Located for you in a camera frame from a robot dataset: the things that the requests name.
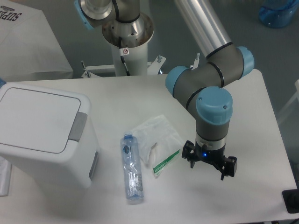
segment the black cable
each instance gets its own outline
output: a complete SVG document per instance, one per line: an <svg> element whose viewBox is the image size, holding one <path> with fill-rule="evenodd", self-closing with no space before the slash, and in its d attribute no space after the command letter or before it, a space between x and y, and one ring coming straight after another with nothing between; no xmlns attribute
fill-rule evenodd
<svg viewBox="0 0 299 224"><path fill-rule="evenodd" d="M118 38L118 49L121 49L121 40L122 40L122 38L119 37L119 38ZM124 56L121 56L121 62L122 62L123 65L124 65L124 68L125 68L125 70L126 70L126 74L127 74L127 76L131 76L131 74L130 74L130 72L129 72L129 70L128 70L127 64L126 64L126 62L125 62L125 58L124 58Z"/></svg>
<svg viewBox="0 0 299 224"><path fill-rule="evenodd" d="M290 222L290 224L295 224L295 223L298 222L298 221L299 221L299 218L293 220L292 222Z"/></svg>

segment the bottle cap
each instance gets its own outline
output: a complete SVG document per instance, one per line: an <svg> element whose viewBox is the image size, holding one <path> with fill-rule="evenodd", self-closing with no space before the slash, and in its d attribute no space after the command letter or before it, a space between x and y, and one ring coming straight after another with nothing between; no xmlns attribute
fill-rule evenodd
<svg viewBox="0 0 299 224"><path fill-rule="evenodd" d="M125 139L126 139L126 138L132 138L132 137L133 137L133 133L130 132L130 131L127 131L127 132L124 133L123 136L124 136Z"/></svg>

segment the gray floor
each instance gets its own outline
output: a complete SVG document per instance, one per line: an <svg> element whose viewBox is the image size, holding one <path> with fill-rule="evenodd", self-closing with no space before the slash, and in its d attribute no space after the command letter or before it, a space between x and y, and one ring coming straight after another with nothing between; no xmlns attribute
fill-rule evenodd
<svg viewBox="0 0 299 224"><path fill-rule="evenodd" d="M112 64L109 46L101 28L87 31L71 0L13 0L43 10L74 73L82 75L81 60L86 66ZM212 5L236 46L246 46L255 57L256 66L264 77L274 113L295 93L299 79L299 12L292 23L282 29L271 29L258 20L263 0L211 0ZM167 58L167 73L177 65L189 66L200 52L172 0L142 0L141 9L155 25L149 43L149 60L157 55ZM299 163L299 106L280 127L292 167Z"/></svg>

